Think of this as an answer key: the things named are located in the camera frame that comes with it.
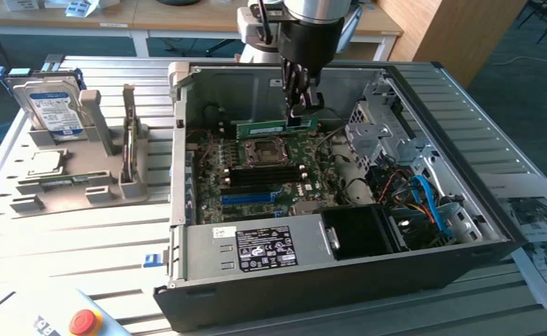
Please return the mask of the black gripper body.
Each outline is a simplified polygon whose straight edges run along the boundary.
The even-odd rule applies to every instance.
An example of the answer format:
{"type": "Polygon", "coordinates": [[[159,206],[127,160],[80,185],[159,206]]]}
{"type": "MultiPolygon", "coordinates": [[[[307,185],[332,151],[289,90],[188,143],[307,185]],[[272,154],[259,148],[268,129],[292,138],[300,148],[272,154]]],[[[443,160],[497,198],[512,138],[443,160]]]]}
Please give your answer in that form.
{"type": "Polygon", "coordinates": [[[300,20],[283,22],[279,29],[281,58],[309,72],[320,72],[333,60],[343,25],[343,19],[329,24],[313,24],[300,20]]]}

